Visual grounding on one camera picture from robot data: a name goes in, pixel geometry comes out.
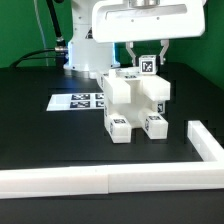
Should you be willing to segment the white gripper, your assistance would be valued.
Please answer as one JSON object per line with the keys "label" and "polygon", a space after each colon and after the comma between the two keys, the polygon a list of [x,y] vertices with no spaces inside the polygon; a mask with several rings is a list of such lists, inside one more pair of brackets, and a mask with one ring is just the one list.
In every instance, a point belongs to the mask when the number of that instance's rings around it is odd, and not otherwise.
{"label": "white gripper", "polygon": [[132,6],[131,0],[104,0],[92,11],[93,38],[99,42],[126,42],[134,67],[134,41],[161,40],[160,64],[165,62],[168,39],[197,37],[205,31],[206,0],[159,0],[158,5]]}

